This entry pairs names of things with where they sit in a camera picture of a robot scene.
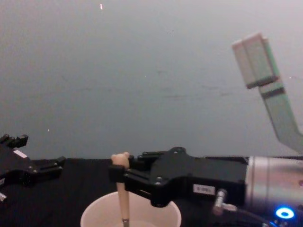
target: paper cup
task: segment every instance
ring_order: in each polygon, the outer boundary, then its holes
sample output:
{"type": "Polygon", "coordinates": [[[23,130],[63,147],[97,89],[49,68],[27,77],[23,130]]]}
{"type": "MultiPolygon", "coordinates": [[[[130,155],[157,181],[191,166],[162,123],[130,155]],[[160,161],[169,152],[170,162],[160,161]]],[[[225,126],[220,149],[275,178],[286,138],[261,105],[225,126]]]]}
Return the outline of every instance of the paper cup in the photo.
{"type": "MultiPolygon", "coordinates": [[[[129,193],[130,227],[180,227],[181,213],[174,202],[156,208],[151,202],[129,193]]],[[[82,214],[81,227],[123,227],[118,192],[102,196],[90,204],[82,214]]]]}

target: white wall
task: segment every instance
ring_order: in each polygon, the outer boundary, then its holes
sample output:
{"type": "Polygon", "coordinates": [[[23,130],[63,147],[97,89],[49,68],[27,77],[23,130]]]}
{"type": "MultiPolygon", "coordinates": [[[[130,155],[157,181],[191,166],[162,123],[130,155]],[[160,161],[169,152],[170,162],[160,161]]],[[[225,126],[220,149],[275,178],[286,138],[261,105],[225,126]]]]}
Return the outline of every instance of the white wall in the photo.
{"type": "Polygon", "coordinates": [[[231,43],[269,37],[303,126],[301,0],[2,0],[0,9],[0,133],[28,134],[31,158],[173,146],[295,154],[275,138],[258,91],[246,90],[231,43]]]}

